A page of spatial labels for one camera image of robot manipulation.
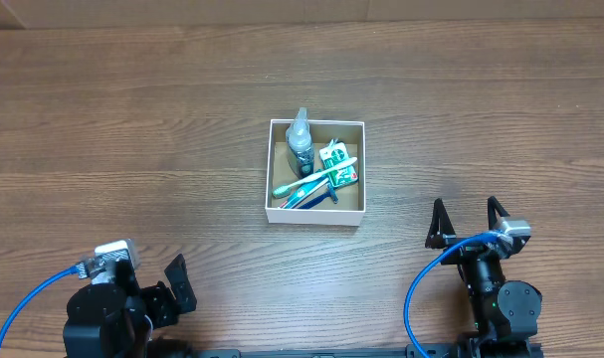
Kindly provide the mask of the green Colgate toothbrush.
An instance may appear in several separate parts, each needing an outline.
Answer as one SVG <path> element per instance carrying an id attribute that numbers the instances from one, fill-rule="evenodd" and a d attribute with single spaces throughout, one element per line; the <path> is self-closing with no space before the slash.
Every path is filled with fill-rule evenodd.
<path id="1" fill-rule="evenodd" d="M 334 165 L 332 167 L 329 167 L 329 168 L 324 169 L 322 171 L 318 171 L 318 172 L 312 173 L 312 174 L 310 174 L 310 175 L 308 175 L 308 176 L 306 176 L 306 177 L 304 177 L 304 178 L 302 178 L 302 179 L 300 179 L 300 180 L 298 180 L 296 182 L 293 182 L 293 183 L 288 184 L 288 185 L 282 185 L 282 186 L 274 189 L 272 191 L 272 195 L 273 195 L 274 198 L 285 197 L 285 196 L 289 195 L 291 193 L 291 191 L 294 188 L 296 188 L 297 186 L 300 186 L 302 184 L 306 184 L 306 183 L 309 183 L 309 182 L 321 179 L 322 177 L 327 176 L 331 172 L 335 172 L 335 171 L 341 170 L 343 168 L 346 168 L 348 166 L 351 166 L 351 165 L 355 164 L 356 162 L 357 162 L 357 158 L 356 157 L 349 158 L 349 159 L 347 159 L 345 161 L 342 161 L 342 162 L 340 162 L 340 163 L 338 163 L 338 164 L 336 164 L 336 165 Z"/>

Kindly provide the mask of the clear soap pump bottle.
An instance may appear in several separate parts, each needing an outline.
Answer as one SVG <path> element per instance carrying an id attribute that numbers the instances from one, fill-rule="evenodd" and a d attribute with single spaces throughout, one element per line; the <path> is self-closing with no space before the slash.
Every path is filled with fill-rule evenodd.
<path id="1" fill-rule="evenodd" d="M 301 107 L 295 120 L 286 130 L 288 162 L 297 177 L 312 174 L 314 169 L 314 146 L 307 118 L 307 108 Z"/>

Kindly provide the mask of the blue disposable razor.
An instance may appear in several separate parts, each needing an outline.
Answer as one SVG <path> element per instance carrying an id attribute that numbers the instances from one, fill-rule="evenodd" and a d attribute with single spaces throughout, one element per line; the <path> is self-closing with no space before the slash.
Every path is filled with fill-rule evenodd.
<path id="1" fill-rule="evenodd" d="M 311 208 L 317 206 L 318 204 L 320 204 L 326 198 L 329 198 L 334 204 L 338 203 L 338 197 L 336 195 L 336 191 L 330 182 L 327 183 L 327 188 L 324 193 L 322 193 L 319 196 L 316 196 L 315 198 L 311 199 L 310 201 L 306 202 L 305 204 L 302 204 L 300 206 L 300 209 L 305 209 L 305 210 L 311 209 Z"/>

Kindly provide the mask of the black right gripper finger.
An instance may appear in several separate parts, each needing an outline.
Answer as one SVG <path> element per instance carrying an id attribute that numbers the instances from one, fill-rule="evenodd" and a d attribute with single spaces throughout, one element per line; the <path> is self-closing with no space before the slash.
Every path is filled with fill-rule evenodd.
<path id="1" fill-rule="evenodd" d="M 455 242 L 456 232 L 443 200 L 438 198 L 433 204 L 432 221 L 426 237 L 425 247 L 428 249 L 444 249 Z"/>
<path id="2" fill-rule="evenodd" d="M 509 216 L 508 211 L 502 206 L 495 196 L 488 198 L 487 214 L 490 230 L 493 230 L 497 226 L 497 221 L 499 218 Z"/>

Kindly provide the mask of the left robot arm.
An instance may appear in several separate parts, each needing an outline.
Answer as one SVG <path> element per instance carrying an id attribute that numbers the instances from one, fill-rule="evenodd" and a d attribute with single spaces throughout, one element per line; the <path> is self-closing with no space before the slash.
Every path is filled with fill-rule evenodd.
<path id="1" fill-rule="evenodd" d="M 69 357 L 194 357 L 190 344 L 152 337 L 193 312 L 197 299 L 179 254 L 165 268 L 169 283 L 142 288 L 126 251 L 102 254 L 78 264 L 92 282 L 67 304 L 63 338 Z"/>

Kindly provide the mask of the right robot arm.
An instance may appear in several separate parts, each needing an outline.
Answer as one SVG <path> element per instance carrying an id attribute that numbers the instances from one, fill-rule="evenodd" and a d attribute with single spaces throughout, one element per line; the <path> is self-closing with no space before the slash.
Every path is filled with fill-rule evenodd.
<path id="1" fill-rule="evenodd" d="M 471 243 L 442 260 L 457 268 L 467 287 L 476 330 L 462 333 L 446 355 L 457 358 L 540 357 L 530 338 L 537 333 L 542 295 L 533 285 L 505 278 L 502 261 L 518 254 L 531 238 L 527 220 L 511 216 L 494 196 L 488 199 L 493 243 Z"/>

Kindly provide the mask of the green soap bar package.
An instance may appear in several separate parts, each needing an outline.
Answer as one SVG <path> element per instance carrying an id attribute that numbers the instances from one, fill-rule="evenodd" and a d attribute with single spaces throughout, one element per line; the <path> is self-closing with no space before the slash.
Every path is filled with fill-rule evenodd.
<path id="1" fill-rule="evenodd" d="M 337 138 L 332 138 L 328 144 L 319 151 L 319 158 L 325 169 L 347 161 L 350 158 L 346 145 Z M 343 167 L 328 174 L 334 189 L 352 185 L 358 181 L 358 175 L 353 165 Z"/>

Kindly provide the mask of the Colgate toothpaste tube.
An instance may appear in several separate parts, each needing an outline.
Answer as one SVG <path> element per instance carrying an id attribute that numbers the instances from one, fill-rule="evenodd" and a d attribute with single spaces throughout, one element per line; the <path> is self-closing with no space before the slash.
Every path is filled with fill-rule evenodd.
<path id="1" fill-rule="evenodd" d="M 322 177 L 320 179 L 314 180 L 309 183 L 305 183 L 300 185 L 294 192 L 291 194 L 288 199 L 283 202 L 279 208 L 280 209 L 295 209 L 297 208 L 304 200 L 306 200 L 311 194 L 315 191 L 323 187 L 328 183 L 329 179 L 327 177 Z"/>

